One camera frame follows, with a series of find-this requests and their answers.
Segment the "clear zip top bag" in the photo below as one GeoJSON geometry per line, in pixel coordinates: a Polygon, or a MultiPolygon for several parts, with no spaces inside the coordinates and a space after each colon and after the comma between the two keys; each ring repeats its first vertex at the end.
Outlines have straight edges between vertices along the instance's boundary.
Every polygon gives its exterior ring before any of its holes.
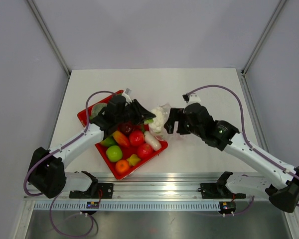
{"type": "Polygon", "coordinates": [[[153,118],[148,124],[149,131],[156,139],[160,141],[184,140],[185,136],[177,134],[176,129],[174,129],[174,133],[168,134],[167,130],[164,128],[164,124],[169,118],[170,110],[170,104],[153,108],[151,112],[155,115],[155,118],[153,118]]]}

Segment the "white cauliflower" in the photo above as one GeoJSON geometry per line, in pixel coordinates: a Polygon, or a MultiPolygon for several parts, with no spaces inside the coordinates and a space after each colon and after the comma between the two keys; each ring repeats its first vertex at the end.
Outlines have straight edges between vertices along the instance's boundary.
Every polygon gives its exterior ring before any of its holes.
{"type": "Polygon", "coordinates": [[[153,133],[160,133],[165,124],[165,116],[163,107],[155,107],[151,111],[155,115],[154,118],[146,120],[145,124],[148,125],[149,130],[153,133]]]}

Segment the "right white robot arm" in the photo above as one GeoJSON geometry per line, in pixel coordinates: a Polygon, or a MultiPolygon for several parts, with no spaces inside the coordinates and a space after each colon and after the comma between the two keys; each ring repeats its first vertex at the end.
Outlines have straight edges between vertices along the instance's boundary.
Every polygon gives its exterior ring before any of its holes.
{"type": "Polygon", "coordinates": [[[176,112],[179,134],[193,134],[210,147],[228,153],[255,169],[261,178],[224,172],[216,181],[217,194],[245,194],[268,199],[276,208],[294,212],[299,202],[299,166],[286,164],[250,143],[235,126],[214,120],[206,107],[192,103],[176,112]]]}

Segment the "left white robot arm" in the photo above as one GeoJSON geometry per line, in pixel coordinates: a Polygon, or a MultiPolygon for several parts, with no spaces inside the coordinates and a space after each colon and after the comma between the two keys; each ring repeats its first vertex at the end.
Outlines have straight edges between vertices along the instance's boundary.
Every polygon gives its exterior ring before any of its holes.
{"type": "Polygon", "coordinates": [[[153,133],[160,133],[167,122],[168,112],[162,107],[146,110],[137,100],[126,93],[113,94],[107,103],[96,104],[98,112],[91,115],[86,109],[86,126],[77,135],[51,149],[39,147],[33,153],[24,192],[33,197],[27,184],[30,183],[47,198],[55,198],[63,191],[69,191],[74,198],[97,198],[100,194],[98,179],[87,171],[66,172],[73,160],[89,147],[112,136],[124,123],[147,124],[153,133]]]}

